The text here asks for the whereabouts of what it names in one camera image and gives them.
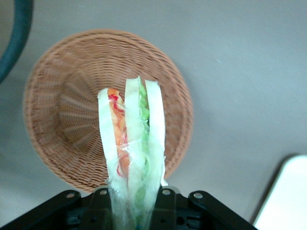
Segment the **carrot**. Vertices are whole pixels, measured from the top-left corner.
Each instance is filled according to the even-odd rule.
[[[112,123],[114,128],[115,142],[118,153],[119,165],[117,173],[119,176],[128,178],[129,175],[129,153],[127,151],[127,129],[125,123],[124,101],[118,90],[108,89],[109,106],[111,109]]]

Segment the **gray floor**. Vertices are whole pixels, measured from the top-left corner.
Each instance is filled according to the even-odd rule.
[[[194,101],[190,148],[167,180],[205,190],[249,220],[279,161],[307,154],[307,1],[36,0],[32,33],[0,85],[0,226],[70,189],[40,160],[23,122],[26,79],[76,32],[112,28],[177,64]],[[13,1],[0,1],[0,54]]]

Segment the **wicker basket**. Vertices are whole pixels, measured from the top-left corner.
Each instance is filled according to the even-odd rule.
[[[57,176],[86,192],[105,184],[106,160],[98,125],[97,93],[124,95],[126,78],[158,81],[166,123],[166,174],[189,145],[193,109],[174,63],[142,38],[123,31],[91,30],[54,45],[37,62],[24,95],[31,142]]]

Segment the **woven basket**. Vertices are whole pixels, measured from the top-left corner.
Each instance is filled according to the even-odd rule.
[[[127,78],[158,81],[164,102],[165,176],[189,145],[193,109],[175,64],[152,44],[123,31],[91,30],[54,45],[37,62],[24,95],[31,142],[57,176],[86,192],[105,184],[106,160],[98,125],[97,93]]]

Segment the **plastic wrap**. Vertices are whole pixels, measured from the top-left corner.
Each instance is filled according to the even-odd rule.
[[[165,119],[157,82],[127,79],[98,94],[99,128],[116,230],[146,230],[164,181]]]

